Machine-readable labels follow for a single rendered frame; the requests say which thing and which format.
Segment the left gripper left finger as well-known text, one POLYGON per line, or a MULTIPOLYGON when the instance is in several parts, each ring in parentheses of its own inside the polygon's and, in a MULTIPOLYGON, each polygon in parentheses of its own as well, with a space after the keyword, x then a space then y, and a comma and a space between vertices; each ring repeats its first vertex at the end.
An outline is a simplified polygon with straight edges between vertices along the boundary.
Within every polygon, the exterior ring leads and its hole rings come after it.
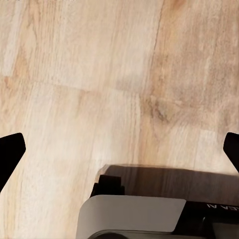
POLYGON ((21 132, 0 138, 0 192, 26 151, 21 132))

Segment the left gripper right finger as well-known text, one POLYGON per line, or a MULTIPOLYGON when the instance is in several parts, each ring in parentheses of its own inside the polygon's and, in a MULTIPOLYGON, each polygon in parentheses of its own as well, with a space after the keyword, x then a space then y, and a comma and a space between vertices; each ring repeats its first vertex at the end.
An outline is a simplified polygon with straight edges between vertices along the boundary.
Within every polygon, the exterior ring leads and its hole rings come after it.
POLYGON ((228 132, 223 150, 239 173, 239 134, 228 132))

